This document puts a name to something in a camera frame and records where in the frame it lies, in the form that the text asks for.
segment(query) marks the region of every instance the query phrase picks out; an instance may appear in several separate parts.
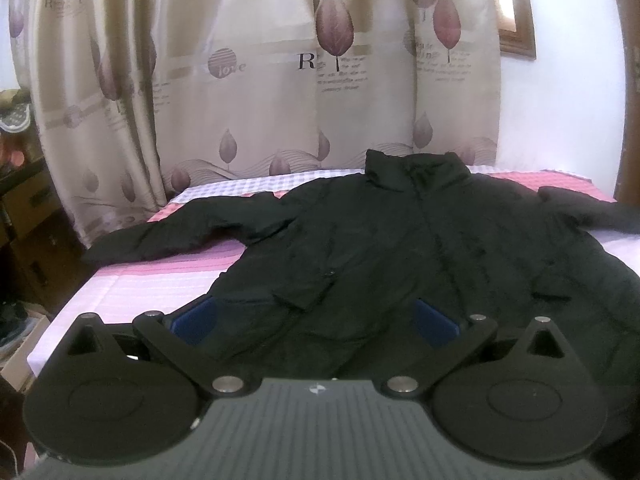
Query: wooden door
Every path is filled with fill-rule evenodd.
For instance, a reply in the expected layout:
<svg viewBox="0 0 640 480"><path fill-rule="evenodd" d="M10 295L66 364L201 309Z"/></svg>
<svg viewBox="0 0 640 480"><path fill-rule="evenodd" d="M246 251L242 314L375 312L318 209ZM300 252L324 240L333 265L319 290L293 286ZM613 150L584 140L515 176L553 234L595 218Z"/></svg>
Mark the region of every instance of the wooden door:
<svg viewBox="0 0 640 480"><path fill-rule="evenodd" d="M625 45L625 137L616 199L640 206L640 0L617 0Z"/></svg>

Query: black jacket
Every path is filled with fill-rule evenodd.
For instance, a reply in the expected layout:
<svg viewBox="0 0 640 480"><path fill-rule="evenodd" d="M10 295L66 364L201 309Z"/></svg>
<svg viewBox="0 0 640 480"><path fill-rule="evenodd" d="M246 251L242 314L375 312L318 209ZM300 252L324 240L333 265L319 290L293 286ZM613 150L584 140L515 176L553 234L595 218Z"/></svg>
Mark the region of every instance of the black jacket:
<svg viewBox="0 0 640 480"><path fill-rule="evenodd" d="M640 278L579 226L640 232L620 204L471 175L452 153L367 153L366 173L271 193L189 202L101 238L98 264L201 247L226 229L248 247L209 294L200 344L262 376L393 375L432 350L411 327L416 298L504 328L549 316L601 384L636 384Z"/></svg>

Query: window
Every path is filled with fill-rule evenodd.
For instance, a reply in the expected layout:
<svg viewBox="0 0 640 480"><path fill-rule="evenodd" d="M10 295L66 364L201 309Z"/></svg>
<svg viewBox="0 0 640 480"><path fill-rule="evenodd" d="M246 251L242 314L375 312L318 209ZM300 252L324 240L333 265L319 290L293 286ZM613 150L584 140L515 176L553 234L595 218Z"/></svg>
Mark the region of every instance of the window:
<svg viewBox="0 0 640 480"><path fill-rule="evenodd" d="M536 59L536 40L529 0L495 0L500 50Z"/></svg>

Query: curtain fold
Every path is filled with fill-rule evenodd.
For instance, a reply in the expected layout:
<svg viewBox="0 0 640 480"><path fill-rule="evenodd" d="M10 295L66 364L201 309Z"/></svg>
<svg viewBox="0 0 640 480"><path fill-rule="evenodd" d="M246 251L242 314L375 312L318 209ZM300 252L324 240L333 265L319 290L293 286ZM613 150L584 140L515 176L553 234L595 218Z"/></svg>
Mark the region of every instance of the curtain fold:
<svg viewBox="0 0 640 480"><path fill-rule="evenodd" d="M187 186L369 148L495 160L494 0L10 0L9 20L86 244Z"/></svg>

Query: jacket collar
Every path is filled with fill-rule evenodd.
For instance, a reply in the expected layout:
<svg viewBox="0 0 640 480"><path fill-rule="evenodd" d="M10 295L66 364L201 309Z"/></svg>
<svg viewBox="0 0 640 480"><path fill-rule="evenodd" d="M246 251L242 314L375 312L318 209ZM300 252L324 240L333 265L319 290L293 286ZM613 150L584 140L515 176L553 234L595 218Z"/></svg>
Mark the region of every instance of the jacket collar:
<svg viewBox="0 0 640 480"><path fill-rule="evenodd" d="M468 168L453 152L444 155L416 153L407 156L385 155L367 150L365 175L378 187L408 191L415 184L429 188L446 186L468 177Z"/></svg>

